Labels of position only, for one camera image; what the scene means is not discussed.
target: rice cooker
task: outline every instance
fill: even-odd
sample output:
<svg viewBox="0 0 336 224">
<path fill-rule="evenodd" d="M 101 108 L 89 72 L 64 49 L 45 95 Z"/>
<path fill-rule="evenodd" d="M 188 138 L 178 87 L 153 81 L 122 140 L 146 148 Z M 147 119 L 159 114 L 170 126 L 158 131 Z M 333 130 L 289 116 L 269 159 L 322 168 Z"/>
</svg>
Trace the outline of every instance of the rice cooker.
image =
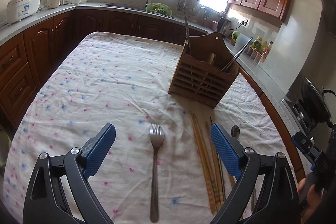
<svg viewBox="0 0 336 224">
<path fill-rule="evenodd" d="M 21 21 L 37 12 L 40 0 L 11 0 L 7 4 L 7 23 Z"/>
</svg>

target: pan lid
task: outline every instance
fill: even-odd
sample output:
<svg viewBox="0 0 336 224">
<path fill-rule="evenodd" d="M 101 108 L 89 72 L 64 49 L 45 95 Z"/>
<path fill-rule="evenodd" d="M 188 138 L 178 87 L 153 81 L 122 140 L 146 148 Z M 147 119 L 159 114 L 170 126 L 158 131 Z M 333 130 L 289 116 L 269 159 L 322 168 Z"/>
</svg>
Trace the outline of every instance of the pan lid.
<svg viewBox="0 0 336 224">
<path fill-rule="evenodd" d="M 316 87 L 305 77 L 301 87 L 304 108 L 310 118 L 316 122 L 327 122 L 332 125 L 330 111 L 324 102 L 324 92 L 319 92 Z"/>
</svg>

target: screw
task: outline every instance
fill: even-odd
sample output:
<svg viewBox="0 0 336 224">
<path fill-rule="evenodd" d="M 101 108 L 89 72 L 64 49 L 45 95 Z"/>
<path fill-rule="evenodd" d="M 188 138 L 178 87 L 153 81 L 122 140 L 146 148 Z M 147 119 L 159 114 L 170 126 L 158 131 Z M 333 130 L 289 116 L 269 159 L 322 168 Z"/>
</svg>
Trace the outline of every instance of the screw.
<svg viewBox="0 0 336 224">
<path fill-rule="evenodd" d="M 281 159 L 286 158 L 286 156 L 285 156 L 285 154 L 283 152 L 279 152 L 278 153 L 278 157 L 281 158 Z"/>
<path fill-rule="evenodd" d="M 46 157 L 47 157 L 47 153 L 42 153 L 42 154 L 40 155 L 40 159 L 41 159 L 41 160 L 45 159 Z"/>
<path fill-rule="evenodd" d="M 245 153 L 251 155 L 254 153 L 254 150 L 252 148 L 247 147 L 245 148 Z"/>
<path fill-rule="evenodd" d="M 75 148 L 71 149 L 71 154 L 74 154 L 74 155 L 78 154 L 79 151 L 80 151 L 80 149 L 78 147 L 75 147 Z"/>
</svg>

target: wooden utensil holder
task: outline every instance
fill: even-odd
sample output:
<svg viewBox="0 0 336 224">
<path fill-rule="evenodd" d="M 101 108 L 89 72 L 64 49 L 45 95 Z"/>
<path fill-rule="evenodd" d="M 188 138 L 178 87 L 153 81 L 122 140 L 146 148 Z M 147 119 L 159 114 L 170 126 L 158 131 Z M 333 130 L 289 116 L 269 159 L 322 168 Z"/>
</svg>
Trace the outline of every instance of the wooden utensil holder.
<svg viewBox="0 0 336 224">
<path fill-rule="evenodd" d="M 226 71 L 222 68 L 233 58 L 220 33 L 190 37 L 183 50 L 172 77 L 168 93 L 177 93 L 212 109 L 223 98 L 239 74 L 236 62 Z M 206 62 L 211 53 L 216 55 L 213 65 Z"/>
</svg>

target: sink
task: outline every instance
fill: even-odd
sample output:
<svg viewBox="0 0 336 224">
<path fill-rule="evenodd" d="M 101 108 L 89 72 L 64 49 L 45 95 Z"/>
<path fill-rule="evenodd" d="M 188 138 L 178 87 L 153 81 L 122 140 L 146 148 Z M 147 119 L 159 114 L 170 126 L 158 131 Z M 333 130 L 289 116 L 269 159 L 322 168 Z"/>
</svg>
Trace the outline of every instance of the sink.
<svg viewBox="0 0 336 224">
<path fill-rule="evenodd" d="M 101 6 L 124 8 L 124 9 L 128 9 L 128 10 L 136 10 L 136 11 L 142 11 L 142 12 L 144 12 L 144 13 L 154 14 L 154 13 L 151 13 L 151 12 L 147 12 L 147 11 L 145 10 L 145 8 L 136 7 L 136 6 L 127 5 L 127 4 L 109 3 L 109 4 L 103 4 L 103 5 L 101 5 Z M 160 17 L 169 17 L 169 16 L 160 15 L 160 14 L 155 14 L 155 15 L 160 16 Z"/>
</svg>

